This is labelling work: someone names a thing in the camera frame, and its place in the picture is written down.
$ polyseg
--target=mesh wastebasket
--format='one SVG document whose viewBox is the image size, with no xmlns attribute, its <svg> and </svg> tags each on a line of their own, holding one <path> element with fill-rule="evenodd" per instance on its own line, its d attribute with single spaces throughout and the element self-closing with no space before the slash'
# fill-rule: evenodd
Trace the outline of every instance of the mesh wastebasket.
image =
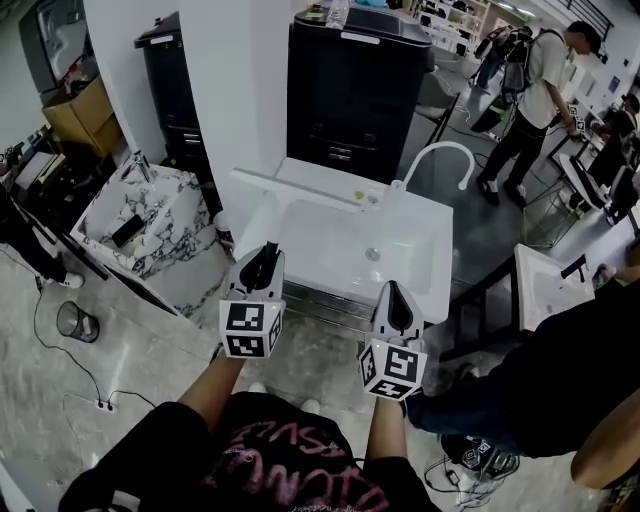
<svg viewBox="0 0 640 512">
<path fill-rule="evenodd" d="M 93 343 L 100 335 L 98 319 L 71 301 L 65 302 L 60 307 L 57 324 L 60 334 L 85 343 Z"/>
</svg>

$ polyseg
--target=drawer handle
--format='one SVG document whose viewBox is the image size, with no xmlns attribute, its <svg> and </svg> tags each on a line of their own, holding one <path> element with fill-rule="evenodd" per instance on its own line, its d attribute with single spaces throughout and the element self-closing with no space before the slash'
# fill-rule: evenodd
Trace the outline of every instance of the drawer handle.
<svg viewBox="0 0 640 512">
<path fill-rule="evenodd" d="M 351 150 L 350 149 L 343 149 L 343 148 L 329 148 L 329 151 L 335 151 L 336 153 L 342 153 L 343 155 L 350 155 L 351 154 Z"/>
<path fill-rule="evenodd" d="M 329 153 L 329 158 L 331 158 L 332 160 L 340 160 L 341 162 L 349 162 L 349 161 L 351 161 L 351 157 L 350 156 L 334 155 L 333 153 Z"/>
</svg>

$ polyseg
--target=water bottle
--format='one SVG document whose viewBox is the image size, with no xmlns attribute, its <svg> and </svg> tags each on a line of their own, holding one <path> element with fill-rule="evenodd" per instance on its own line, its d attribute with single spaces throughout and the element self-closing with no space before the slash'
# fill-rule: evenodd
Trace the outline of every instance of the water bottle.
<svg viewBox="0 0 640 512">
<path fill-rule="evenodd" d="M 327 28 L 342 30 L 347 24 L 350 6 L 349 0 L 333 0 L 327 16 Z"/>
</svg>

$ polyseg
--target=tiled floor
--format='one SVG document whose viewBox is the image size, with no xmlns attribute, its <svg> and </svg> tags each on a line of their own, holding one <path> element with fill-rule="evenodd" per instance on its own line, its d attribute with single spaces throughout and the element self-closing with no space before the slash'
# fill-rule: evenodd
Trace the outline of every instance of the tiled floor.
<svg viewBox="0 0 640 512">
<path fill-rule="evenodd" d="M 487 103 L 487 96 L 470 91 L 466 80 L 442 70 L 453 90 L 462 90 L 462 102 L 472 116 Z M 456 112 L 450 126 L 460 131 L 466 114 Z M 406 172 L 414 155 L 428 139 L 432 123 L 414 120 L 401 169 Z M 452 129 L 444 140 L 458 140 L 472 151 L 488 154 L 493 143 L 461 135 Z M 553 147 L 545 144 L 545 150 Z M 503 200 L 499 209 L 484 203 L 471 184 L 460 192 L 456 183 L 463 160 L 443 151 L 425 161 L 411 184 L 416 193 L 455 208 L 454 293 L 474 283 L 501 263 L 519 241 L 521 214 Z M 541 180 L 554 179 L 555 171 L 544 158 L 534 166 Z M 542 185 L 533 176 L 525 184 L 534 192 Z M 580 231 L 576 244 L 592 244 L 595 234 L 605 231 Z M 565 248 L 572 254 L 572 248 Z M 79 265 L 69 257 L 70 266 Z M 23 268 L 0 254 L 0 449 L 4 457 L 38 458 L 53 471 L 57 484 L 64 487 L 82 468 L 95 463 L 149 410 L 134 396 L 116 395 L 117 412 L 99 411 L 94 400 L 96 390 L 89 377 L 68 357 L 45 350 L 34 337 L 34 310 L 39 301 L 34 279 Z M 61 337 L 55 327 L 55 315 L 66 300 L 99 318 L 102 333 L 91 346 Z M 38 306 L 37 330 L 48 344 L 71 351 L 96 377 L 100 394 L 129 390 L 143 394 L 154 403 L 177 398 L 206 367 L 217 343 L 215 298 L 207 329 L 198 330 L 186 320 L 177 319 L 139 300 L 116 280 L 100 281 L 88 275 L 82 290 L 70 291 L 48 285 Z M 442 345 L 446 326 L 428 332 L 432 345 Z M 356 456 L 365 452 L 366 432 L 373 401 L 363 395 L 356 365 L 357 344 L 343 339 L 335 330 L 309 318 L 287 314 L 277 350 L 269 361 L 248 363 L 238 382 L 247 389 L 261 380 L 274 393 L 293 403 L 316 398 L 322 414 L 334 419 L 352 443 Z M 478 353 L 470 357 L 483 371 L 497 364 L 500 356 Z M 450 379 L 455 364 L 428 372 L 431 390 Z M 434 435 L 408 426 L 411 462 L 420 474 L 442 457 Z M 487 511 L 595 511 L 601 495 L 577 488 L 570 480 L 570 456 L 523 460 L 520 470 L 506 480 L 484 507 Z M 441 474 L 433 474 L 433 484 L 446 485 Z M 433 500 L 448 510 L 455 494 L 430 492 Z"/>
</svg>

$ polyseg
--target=sink drain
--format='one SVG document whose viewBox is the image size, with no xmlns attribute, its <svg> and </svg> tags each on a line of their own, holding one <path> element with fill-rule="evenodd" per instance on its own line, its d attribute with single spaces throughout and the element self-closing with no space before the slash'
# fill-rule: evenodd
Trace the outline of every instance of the sink drain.
<svg viewBox="0 0 640 512">
<path fill-rule="evenodd" d="M 379 261 L 380 260 L 380 251 L 378 249 L 367 249 L 364 253 L 369 261 Z"/>
</svg>

